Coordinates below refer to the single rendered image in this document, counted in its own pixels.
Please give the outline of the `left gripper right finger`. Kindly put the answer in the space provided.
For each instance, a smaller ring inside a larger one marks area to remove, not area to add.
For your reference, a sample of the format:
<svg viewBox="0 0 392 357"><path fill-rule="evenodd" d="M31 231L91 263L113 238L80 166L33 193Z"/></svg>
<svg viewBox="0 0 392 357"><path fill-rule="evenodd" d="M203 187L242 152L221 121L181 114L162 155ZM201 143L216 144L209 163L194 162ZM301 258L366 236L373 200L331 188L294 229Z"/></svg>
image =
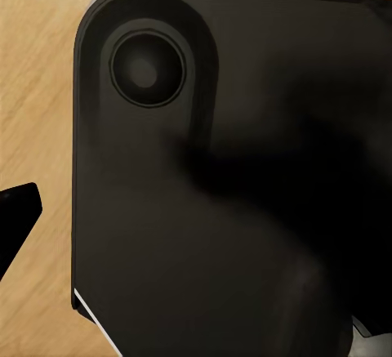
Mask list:
<svg viewBox="0 0 392 357"><path fill-rule="evenodd" d="M380 181L373 183L366 210L392 248L392 185Z"/></svg>

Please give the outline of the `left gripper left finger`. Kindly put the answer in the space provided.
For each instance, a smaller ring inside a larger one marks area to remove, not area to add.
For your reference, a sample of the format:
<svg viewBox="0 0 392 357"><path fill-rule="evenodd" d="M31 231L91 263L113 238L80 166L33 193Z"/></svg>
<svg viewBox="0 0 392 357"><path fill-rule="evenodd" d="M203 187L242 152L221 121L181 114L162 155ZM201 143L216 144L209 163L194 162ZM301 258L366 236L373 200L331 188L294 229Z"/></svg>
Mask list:
<svg viewBox="0 0 392 357"><path fill-rule="evenodd" d="M35 182L0 191L0 279L41 215L42 201Z"/></svg>

